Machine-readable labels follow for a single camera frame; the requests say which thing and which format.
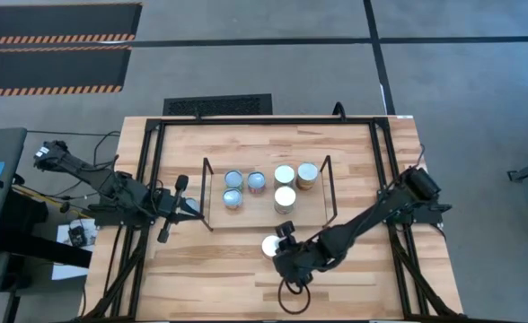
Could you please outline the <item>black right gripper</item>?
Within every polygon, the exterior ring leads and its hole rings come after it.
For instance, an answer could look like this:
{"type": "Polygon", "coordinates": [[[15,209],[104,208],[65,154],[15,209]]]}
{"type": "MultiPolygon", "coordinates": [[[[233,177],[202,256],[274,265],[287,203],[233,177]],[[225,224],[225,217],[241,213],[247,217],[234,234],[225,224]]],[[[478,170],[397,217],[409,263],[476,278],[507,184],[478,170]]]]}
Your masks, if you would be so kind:
{"type": "Polygon", "coordinates": [[[276,228],[279,242],[273,257],[275,269],[286,283],[307,285],[312,271],[319,265],[321,254],[313,242],[298,242],[293,235],[293,223],[282,223],[276,228]]]}

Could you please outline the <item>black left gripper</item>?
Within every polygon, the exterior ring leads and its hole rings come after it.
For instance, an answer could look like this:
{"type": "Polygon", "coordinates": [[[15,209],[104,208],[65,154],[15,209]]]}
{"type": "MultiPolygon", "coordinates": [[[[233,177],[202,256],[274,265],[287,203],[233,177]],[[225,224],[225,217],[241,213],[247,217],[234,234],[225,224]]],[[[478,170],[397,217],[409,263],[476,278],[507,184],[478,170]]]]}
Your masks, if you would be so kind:
{"type": "Polygon", "coordinates": [[[178,224],[183,221],[191,220],[204,220],[203,214],[189,214],[179,213],[178,210],[184,203],[181,198],[195,199],[196,196],[189,195],[188,193],[182,194],[189,183],[189,177],[186,175],[180,175],[175,183],[175,193],[172,194],[169,189],[159,188],[156,189],[152,194],[154,210],[157,214],[164,218],[164,224],[159,232],[157,241],[166,242],[169,238],[169,230],[172,224],[178,224]]]}

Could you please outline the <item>tall corn can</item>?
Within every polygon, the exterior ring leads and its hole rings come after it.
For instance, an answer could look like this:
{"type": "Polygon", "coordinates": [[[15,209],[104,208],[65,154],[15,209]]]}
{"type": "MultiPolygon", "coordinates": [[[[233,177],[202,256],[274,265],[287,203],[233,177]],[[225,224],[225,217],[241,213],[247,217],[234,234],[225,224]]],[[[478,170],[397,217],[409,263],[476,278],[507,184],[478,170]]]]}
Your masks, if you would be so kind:
{"type": "Polygon", "coordinates": [[[296,185],[301,190],[310,190],[318,178],[319,170],[311,162],[303,162],[297,168],[296,185]]]}
{"type": "Polygon", "coordinates": [[[261,242],[261,251],[265,258],[272,259],[279,248],[279,243],[282,241],[276,235],[269,235],[261,242]]]}

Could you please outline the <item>mandarin oranges can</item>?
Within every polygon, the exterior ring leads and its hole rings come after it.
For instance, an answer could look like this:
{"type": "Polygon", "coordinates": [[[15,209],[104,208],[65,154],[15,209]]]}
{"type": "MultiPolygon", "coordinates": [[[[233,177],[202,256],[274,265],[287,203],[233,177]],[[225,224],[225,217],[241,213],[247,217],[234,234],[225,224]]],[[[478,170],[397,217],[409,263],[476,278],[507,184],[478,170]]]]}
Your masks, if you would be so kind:
{"type": "Polygon", "coordinates": [[[242,192],[237,188],[227,188],[223,192],[222,199],[228,209],[235,210],[242,206],[242,192]]]}

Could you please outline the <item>green dotted small can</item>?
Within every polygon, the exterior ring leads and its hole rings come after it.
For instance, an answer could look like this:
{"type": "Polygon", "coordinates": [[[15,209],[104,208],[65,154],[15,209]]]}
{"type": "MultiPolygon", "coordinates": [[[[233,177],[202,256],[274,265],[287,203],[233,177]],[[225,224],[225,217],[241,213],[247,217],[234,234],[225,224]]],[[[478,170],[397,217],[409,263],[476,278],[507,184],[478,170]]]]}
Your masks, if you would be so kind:
{"type": "Polygon", "coordinates": [[[243,176],[239,170],[229,170],[224,175],[224,183],[227,188],[243,190],[243,176]]]}

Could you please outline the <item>tall peaches can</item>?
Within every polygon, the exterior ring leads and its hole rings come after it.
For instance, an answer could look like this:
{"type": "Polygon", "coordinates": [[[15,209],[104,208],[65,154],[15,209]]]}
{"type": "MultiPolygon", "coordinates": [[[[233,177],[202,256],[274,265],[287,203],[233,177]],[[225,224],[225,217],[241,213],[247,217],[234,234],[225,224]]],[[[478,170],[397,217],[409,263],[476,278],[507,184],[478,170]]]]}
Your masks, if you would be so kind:
{"type": "Polygon", "coordinates": [[[295,170],[288,164],[281,164],[274,171],[274,187],[292,187],[295,181],[295,170]]]}
{"type": "Polygon", "coordinates": [[[279,214],[289,214],[295,208],[296,193],[288,186],[278,188],[274,194],[274,207],[279,214]]]}

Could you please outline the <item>pink small can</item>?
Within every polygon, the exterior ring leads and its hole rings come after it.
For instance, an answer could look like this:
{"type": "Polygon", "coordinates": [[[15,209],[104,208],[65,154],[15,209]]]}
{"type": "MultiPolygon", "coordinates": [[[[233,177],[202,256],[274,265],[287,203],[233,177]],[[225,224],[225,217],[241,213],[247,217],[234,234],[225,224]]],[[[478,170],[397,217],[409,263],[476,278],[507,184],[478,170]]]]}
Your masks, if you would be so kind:
{"type": "Polygon", "coordinates": [[[251,194],[260,194],[266,189],[265,175],[260,171],[251,172],[248,175],[247,184],[251,194]]]}

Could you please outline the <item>wooden shelf with black legs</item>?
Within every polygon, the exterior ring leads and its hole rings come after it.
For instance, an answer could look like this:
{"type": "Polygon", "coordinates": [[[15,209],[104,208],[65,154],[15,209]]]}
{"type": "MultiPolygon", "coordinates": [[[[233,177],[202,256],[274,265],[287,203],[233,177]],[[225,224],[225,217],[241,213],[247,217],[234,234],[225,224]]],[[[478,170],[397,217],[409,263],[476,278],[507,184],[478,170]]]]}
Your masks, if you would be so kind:
{"type": "Polygon", "coordinates": [[[321,163],[314,163],[318,170],[316,183],[310,190],[301,190],[296,185],[296,173],[300,164],[288,164],[295,170],[295,181],[291,187],[296,193],[295,208],[289,214],[279,214],[274,207],[274,171],[278,165],[260,167],[256,170],[240,170],[243,176],[242,206],[231,210],[224,206],[223,192],[225,171],[212,170],[205,163],[200,195],[202,213],[214,229],[273,228],[291,221],[296,227],[324,227],[338,216],[335,184],[331,158],[327,155],[321,163]],[[260,194],[251,194],[247,178],[251,172],[260,171],[266,178],[266,189],[260,194]]]}

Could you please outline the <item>black floor vent grille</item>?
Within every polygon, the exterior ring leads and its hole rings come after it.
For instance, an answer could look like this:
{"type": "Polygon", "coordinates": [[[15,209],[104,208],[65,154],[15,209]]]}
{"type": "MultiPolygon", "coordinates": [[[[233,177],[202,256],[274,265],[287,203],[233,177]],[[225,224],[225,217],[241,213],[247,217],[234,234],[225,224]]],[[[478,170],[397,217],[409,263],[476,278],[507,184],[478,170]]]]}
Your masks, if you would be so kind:
{"type": "Polygon", "coordinates": [[[272,95],[243,94],[169,98],[163,103],[164,116],[272,115],[272,95]]]}

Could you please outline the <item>small circuit board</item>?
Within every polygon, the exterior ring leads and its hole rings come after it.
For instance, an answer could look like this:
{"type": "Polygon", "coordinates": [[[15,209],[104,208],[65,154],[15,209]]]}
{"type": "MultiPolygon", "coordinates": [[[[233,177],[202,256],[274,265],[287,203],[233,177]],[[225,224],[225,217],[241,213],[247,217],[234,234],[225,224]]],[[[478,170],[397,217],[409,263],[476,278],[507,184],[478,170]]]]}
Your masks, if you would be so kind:
{"type": "Polygon", "coordinates": [[[69,241],[73,247],[84,247],[87,245],[84,228],[76,226],[68,230],[69,241]]]}

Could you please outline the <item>white paper sheet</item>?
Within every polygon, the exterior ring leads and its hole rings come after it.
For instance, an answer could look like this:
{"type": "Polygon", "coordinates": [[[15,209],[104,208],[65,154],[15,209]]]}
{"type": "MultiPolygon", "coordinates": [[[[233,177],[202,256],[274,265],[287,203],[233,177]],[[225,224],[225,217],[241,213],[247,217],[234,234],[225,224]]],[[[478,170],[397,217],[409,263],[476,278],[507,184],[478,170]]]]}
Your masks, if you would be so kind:
{"type": "MultiPolygon", "coordinates": [[[[70,224],[59,225],[57,229],[57,242],[71,246],[68,231],[76,227],[82,227],[84,229],[84,236],[87,240],[87,244],[83,246],[82,249],[93,252],[94,244],[98,235],[98,230],[93,219],[78,219],[73,220],[70,224]]],[[[51,279],[53,281],[58,281],[86,275],[88,275],[87,268],[55,264],[52,269],[51,279]]]]}

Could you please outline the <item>black hazard striped floor mat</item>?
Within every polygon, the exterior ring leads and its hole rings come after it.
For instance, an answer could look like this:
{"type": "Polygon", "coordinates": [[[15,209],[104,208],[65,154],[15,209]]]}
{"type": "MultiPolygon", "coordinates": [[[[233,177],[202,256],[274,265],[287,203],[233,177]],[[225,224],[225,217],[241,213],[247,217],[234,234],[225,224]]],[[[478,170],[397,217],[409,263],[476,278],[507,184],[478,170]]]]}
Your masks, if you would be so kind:
{"type": "Polygon", "coordinates": [[[0,6],[0,44],[132,40],[140,3],[0,6]]]}
{"type": "Polygon", "coordinates": [[[121,92],[129,46],[0,49],[0,96],[121,92]]]}

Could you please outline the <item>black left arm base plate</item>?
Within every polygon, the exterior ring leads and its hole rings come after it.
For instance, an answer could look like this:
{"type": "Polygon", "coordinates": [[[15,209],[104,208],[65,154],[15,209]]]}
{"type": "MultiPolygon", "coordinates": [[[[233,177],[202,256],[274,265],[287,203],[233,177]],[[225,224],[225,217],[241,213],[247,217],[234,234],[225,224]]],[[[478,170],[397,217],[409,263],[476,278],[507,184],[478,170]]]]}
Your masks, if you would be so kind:
{"type": "Polygon", "coordinates": [[[143,226],[154,224],[156,217],[142,210],[112,205],[89,205],[84,214],[92,217],[97,226],[143,226]]]}

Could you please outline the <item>black metal table frame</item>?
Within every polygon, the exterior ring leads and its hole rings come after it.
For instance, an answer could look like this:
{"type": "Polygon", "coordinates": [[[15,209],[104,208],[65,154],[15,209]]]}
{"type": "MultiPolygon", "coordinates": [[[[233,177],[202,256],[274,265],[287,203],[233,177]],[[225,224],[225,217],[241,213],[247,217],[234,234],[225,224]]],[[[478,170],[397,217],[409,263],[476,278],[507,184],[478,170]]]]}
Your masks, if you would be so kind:
{"type": "MultiPolygon", "coordinates": [[[[329,155],[338,216],[344,223],[376,199],[392,168],[423,165],[411,117],[391,116],[377,129],[383,166],[374,160],[371,133],[358,117],[214,117],[202,123],[170,118],[159,175],[171,185],[189,176],[199,195],[201,167],[254,170],[287,162],[320,163],[329,155]]],[[[214,229],[199,222],[172,228],[166,243],[148,242],[136,318],[139,320],[398,319],[400,296],[389,233],[378,225],[361,236],[337,268],[314,277],[294,296],[260,249],[273,228],[214,229]]]]}

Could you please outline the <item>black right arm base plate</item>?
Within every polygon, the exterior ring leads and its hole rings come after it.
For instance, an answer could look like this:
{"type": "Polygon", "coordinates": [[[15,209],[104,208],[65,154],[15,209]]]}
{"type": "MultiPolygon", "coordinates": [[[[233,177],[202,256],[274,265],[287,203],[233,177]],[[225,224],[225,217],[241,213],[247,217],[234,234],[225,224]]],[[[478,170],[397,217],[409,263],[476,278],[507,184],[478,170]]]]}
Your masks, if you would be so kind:
{"type": "Polygon", "coordinates": [[[407,190],[394,189],[382,194],[375,216],[379,221],[392,224],[438,224],[443,221],[443,213],[452,207],[440,204],[436,197],[420,200],[407,190]]]}

